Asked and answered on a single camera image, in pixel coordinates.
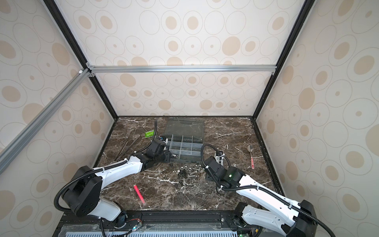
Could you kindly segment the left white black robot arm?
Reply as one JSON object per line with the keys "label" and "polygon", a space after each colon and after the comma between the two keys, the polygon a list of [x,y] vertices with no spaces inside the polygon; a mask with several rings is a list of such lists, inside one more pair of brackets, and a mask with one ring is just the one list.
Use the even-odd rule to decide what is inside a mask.
{"label": "left white black robot arm", "polygon": [[152,140],[146,149],[120,162],[97,168],[81,167],[56,194],[55,208],[63,212],[71,211],[77,217],[96,216],[111,222],[123,219],[125,215],[121,207],[100,197],[101,191],[124,177],[169,161],[171,153],[167,142],[166,137],[160,137]]}

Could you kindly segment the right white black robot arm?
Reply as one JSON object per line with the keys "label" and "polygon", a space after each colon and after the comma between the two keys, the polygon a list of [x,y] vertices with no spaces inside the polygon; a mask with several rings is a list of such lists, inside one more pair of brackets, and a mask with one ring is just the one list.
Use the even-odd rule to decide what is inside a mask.
{"label": "right white black robot arm", "polygon": [[261,226],[285,237],[314,237],[317,228],[322,227],[329,236],[335,236],[317,218],[310,202],[286,198],[236,167],[224,168],[214,157],[203,160],[202,167],[224,192],[236,192],[263,207],[258,209],[246,203],[239,204],[236,208],[236,221],[242,226]]}

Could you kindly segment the green snack packet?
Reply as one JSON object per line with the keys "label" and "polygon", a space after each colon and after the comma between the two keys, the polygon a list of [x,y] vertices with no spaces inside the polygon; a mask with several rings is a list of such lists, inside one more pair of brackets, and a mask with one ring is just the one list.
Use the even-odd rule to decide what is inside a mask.
{"label": "green snack packet", "polygon": [[156,133],[155,130],[147,131],[145,132],[145,138],[154,137],[155,133]]}

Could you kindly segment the clear grey compartment organizer box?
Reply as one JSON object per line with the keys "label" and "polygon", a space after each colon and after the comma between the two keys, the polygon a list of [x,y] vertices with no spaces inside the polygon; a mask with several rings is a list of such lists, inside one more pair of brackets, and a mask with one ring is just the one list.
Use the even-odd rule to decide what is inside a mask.
{"label": "clear grey compartment organizer box", "polygon": [[168,139],[171,163],[199,164],[204,143],[204,122],[200,120],[170,118],[163,136]]}

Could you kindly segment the metal tongs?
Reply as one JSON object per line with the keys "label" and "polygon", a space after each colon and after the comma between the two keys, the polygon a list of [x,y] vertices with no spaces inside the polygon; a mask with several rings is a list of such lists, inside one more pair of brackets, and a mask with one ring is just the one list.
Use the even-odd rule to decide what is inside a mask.
{"label": "metal tongs", "polygon": [[131,142],[128,142],[128,140],[125,141],[124,145],[118,152],[116,158],[114,159],[115,162],[119,161],[121,158],[125,156],[127,151],[134,146],[134,144],[141,138],[141,135],[134,136],[131,138]]}

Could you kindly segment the pink marker pen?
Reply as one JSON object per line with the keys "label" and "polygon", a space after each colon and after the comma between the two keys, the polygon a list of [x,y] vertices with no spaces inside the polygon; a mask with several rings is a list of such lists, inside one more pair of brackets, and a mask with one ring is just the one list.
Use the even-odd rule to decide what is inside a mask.
{"label": "pink marker pen", "polygon": [[137,186],[137,185],[134,185],[133,187],[134,187],[134,190],[135,190],[137,196],[139,197],[141,203],[142,203],[143,205],[145,205],[146,202],[145,202],[144,197],[142,196],[142,194],[141,194],[141,192],[140,192],[138,186]]}

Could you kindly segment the pink handled metal spoon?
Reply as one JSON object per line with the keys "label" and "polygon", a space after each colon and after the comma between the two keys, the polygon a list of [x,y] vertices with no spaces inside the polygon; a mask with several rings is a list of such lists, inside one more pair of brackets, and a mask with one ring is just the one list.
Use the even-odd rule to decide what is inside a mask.
{"label": "pink handled metal spoon", "polygon": [[250,153],[251,168],[254,169],[254,168],[255,168],[255,165],[254,165],[254,157],[253,157],[253,149],[252,149],[252,146],[251,146],[251,145],[248,145],[248,146],[247,146],[247,150],[248,150],[248,152]]}

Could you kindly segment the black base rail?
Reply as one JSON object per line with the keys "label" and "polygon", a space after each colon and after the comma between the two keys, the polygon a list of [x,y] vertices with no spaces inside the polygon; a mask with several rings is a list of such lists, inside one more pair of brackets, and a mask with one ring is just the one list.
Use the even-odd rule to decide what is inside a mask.
{"label": "black base rail", "polygon": [[279,233],[262,224],[244,224],[234,211],[128,211],[116,228],[110,221],[65,213],[55,237],[259,237]]}

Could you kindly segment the aluminium frame bar back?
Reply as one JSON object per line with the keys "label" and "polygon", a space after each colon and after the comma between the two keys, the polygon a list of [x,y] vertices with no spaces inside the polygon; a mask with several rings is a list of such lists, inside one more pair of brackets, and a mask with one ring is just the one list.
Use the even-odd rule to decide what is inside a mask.
{"label": "aluminium frame bar back", "polygon": [[93,73],[275,72],[275,65],[90,66]]}

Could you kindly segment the aluminium frame bar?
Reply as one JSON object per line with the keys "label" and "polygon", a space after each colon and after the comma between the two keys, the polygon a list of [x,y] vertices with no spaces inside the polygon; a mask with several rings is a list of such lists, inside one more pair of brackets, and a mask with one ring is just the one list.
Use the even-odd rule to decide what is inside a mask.
{"label": "aluminium frame bar", "polygon": [[89,77],[89,74],[89,69],[82,69],[1,152],[1,173],[9,167],[82,81]]}
{"label": "aluminium frame bar", "polygon": [[93,73],[275,72],[275,65],[90,66]]}

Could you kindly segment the aluminium frame bar left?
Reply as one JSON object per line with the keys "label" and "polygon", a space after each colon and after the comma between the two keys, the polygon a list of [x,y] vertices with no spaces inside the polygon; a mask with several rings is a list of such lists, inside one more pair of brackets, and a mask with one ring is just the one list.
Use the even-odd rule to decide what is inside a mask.
{"label": "aluminium frame bar left", "polygon": [[89,69],[82,69],[1,152],[1,173],[9,167],[82,81],[89,77],[89,74]]}

